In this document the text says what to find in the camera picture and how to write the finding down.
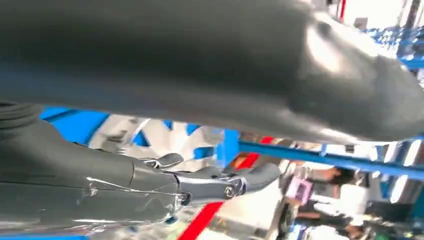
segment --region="chrome bolt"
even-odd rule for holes
[[[232,198],[235,194],[234,188],[232,188],[231,186],[227,186],[224,190],[224,193],[227,197]]]

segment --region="protective plastic film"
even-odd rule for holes
[[[91,235],[110,228],[160,223],[180,208],[176,183],[140,191],[90,177],[87,181],[89,188],[0,183],[0,231],[7,235]]]

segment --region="red stripe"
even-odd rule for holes
[[[273,141],[273,137],[266,136],[260,141],[261,144],[270,144]],[[237,169],[251,168],[253,164],[258,160],[259,154],[250,153],[246,159],[237,166]],[[187,229],[179,236],[178,240],[196,240],[202,231],[211,222],[214,215],[218,212],[224,202],[209,203],[199,212],[199,214],[191,221]]]
[[[341,0],[340,20],[345,22],[346,0]]]

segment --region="pink bag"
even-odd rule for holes
[[[308,202],[311,196],[312,185],[312,182],[298,177],[293,177],[285,196],[301,202],[301,205],[303,206]]]

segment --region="glossy black paint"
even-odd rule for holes
[[[422,132],[371,39],[295,0],[0,1],[0,98],[311,142]]]

